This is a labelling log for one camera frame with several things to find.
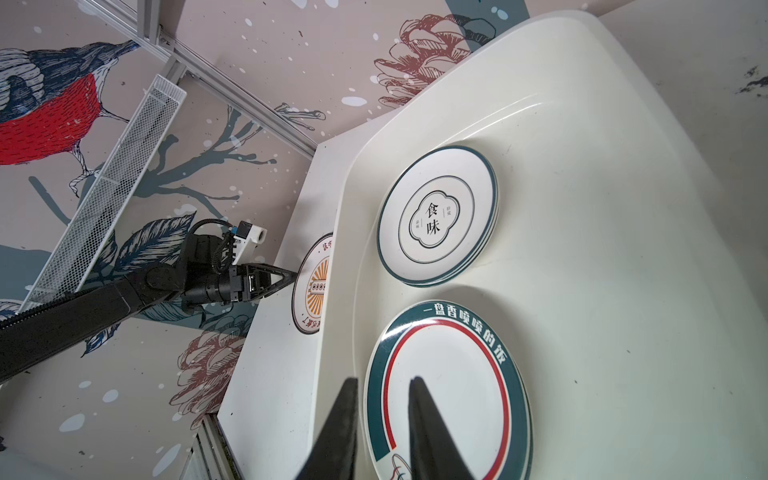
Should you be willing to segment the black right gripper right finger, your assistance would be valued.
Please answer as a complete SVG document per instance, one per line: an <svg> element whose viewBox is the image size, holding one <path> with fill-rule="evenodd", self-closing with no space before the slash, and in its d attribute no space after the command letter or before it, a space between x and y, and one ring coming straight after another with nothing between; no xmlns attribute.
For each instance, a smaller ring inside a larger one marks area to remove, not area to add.
<svg viewBox="0 0 768 480"><path fill-rule="evenodd" d="M473 479L421 377L410 381L408 422L413 479Z"/></svg>

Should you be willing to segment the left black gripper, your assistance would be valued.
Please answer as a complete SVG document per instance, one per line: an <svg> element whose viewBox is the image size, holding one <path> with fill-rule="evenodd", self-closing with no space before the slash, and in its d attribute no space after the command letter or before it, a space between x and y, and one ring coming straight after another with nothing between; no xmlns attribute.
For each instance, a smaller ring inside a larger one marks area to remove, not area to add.
<svg viewBox="0 0 768 480"><path fill-rule="evenodd" d="M233 266L223 273L210 268L188 272L185 290L180 295L183 308L209 303L225 305L268 298L291 286L297 273L265 263Z"/></svg>

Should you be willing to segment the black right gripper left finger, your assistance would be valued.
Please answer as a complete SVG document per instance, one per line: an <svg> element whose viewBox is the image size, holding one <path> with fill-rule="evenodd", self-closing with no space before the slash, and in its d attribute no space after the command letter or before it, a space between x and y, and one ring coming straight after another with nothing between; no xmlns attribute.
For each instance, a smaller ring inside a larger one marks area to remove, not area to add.
<svg viewBox="0 0 768 480"><path fill-rule="evenodd" d="M357 453L358 379L347 378L296 480L354 478Z"/></svg>

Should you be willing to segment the orange sunburst plate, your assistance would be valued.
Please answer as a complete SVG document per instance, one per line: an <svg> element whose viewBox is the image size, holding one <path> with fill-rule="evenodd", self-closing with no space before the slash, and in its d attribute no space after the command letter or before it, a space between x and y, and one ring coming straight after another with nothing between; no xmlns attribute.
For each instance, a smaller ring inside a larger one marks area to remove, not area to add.
<svg viewBox="0 0 768 480"><path fill-rule="evenodd" d="M291 313L295 327L302 334L312 335L320 330L332 250L333 233L328 233L314 243L298 269Z"/></svg>

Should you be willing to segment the green red ring plate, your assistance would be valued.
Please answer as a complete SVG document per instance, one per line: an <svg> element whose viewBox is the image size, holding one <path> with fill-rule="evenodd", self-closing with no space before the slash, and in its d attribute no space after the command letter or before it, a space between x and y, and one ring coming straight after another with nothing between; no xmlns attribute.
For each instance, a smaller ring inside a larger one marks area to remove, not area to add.
<svg viewBox="0 0 768 480"><path fill-rule="evenodd" d="M532 422L521 375L501 337L472 310L429 300L382 331L363 397L365 439L380 479L411 479L408 387L420 377L476 479L526 479Z"/></svg>

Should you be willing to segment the white plate black emblem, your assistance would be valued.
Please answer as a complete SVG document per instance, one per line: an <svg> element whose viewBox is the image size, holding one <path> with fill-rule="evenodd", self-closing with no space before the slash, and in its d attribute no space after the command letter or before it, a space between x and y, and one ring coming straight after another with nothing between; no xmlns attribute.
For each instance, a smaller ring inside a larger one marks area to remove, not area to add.
<svg viewBox="0 0 768 480"><path fill-rule="evenodd" d="M462 145L433 150L399 175L382 203L379 260L407 285L443 284L479 256L498 211L498 178L485 156Z"/></svg>

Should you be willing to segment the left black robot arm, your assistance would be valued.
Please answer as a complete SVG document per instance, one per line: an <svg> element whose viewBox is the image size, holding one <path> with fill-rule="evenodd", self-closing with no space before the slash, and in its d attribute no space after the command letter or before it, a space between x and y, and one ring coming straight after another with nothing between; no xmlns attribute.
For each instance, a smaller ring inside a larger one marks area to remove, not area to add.
<svg viewBox="0 0 768 480"><path fill-rule="evenodd" d="M1 323L1 380L86 341L161 303L179 299L192 313L209 303L246 303L292 285L293 271L251 263L266 234L191 234L173 265L152 263L107 285L67 294Z"/></svg>

